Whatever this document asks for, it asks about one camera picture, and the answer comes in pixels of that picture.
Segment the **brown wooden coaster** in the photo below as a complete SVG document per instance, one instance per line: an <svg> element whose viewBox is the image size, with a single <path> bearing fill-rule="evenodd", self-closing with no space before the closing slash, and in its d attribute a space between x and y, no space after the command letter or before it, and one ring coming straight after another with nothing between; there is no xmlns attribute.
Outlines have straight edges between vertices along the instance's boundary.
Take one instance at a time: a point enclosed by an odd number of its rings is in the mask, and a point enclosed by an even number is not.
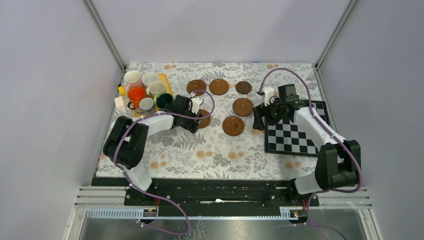
<svg viewBox="0 0 424 240"><path fill-rule="evenodd" d="M229 136L239 136L244 132L245 122L238 116L229 116L222 122L222 129Z"/></svg>
<svg viewBox="0 0 424 240"><path fill-rule="evenodd" d="M228 92L229 83L224 79L214 79L209 84L209 90L212 94L221 96Z"/></svg>
<svg viewBox="0 0 424 240"><path fill-rule="evenodd" d="M209 115L209 114L210 113L207 110L199 109L199 111L197 113L197 117L200 118L200 117L204 117L204 116ZM208 116L207 118L202 119L199 123L199 129L206 128L210 124L211 118L212 118L211 116Z"/></svg>
<svg viewBox="0 0 424 240"><path fill-rule="evenodd" d="M187 84L186 89L190 95L195 92L196 96L201 96L207 90L207 84L201 79L195 79Z"/></svg>
<svg viewBox="0 0 424 240"><path fill-rule="evenodd" d="M249 116L253 112L254 105L247 98L238 98L232 104L234 113L241 117Z"/></svg>

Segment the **dark brown coaster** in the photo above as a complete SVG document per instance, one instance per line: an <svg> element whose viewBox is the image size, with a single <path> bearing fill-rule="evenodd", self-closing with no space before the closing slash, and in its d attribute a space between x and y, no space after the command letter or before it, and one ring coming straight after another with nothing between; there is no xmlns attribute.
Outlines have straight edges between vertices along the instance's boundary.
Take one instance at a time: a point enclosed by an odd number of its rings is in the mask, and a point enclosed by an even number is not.
<svg viewBox="0 0 424 240"><path fill-rule="evenodd" d="M247 95L252 91L252 85L247 81L240 81L235 85L235 90L242 95Z"/></svg>

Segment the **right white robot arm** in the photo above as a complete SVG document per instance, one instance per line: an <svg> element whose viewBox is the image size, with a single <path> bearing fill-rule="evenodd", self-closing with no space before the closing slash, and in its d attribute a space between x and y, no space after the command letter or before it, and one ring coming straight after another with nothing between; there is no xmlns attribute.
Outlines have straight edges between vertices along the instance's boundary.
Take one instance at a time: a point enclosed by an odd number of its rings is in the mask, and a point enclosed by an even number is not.
<svg viewBox="0 0 424 240"><path fill-rule="evenodd" d="M279 86L278 95L268 86L258 94L263 102L253 108L255 130L289 119L319 148L314 172L291 182L286 193L291 205L301 205L311 193L344 193L348 186L355 186L353 192L357 192L361 188L361 147L356 140L346 140L335 132L312 107L310 99L299 97L294 84Z"/></svg>

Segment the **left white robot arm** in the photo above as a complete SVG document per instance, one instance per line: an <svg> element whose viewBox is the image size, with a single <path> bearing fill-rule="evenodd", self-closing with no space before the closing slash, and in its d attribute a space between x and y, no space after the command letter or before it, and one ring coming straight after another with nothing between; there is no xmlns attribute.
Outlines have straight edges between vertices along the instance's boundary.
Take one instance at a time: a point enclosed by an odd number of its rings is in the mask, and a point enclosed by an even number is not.
<svg viewBox="0 0 424 240"><path fill-rule="evenodd" d="M127 177L132 186L139 189L136 199L144 206L152 204L155 192L149 188L152 178L141 165L147 138L165 130L181 127L191 133L200 128L199 114L203 100L199 97L177 95L158 112L141 117L140 121L120 116L113 125L103 146L106 155Z"/></svg>

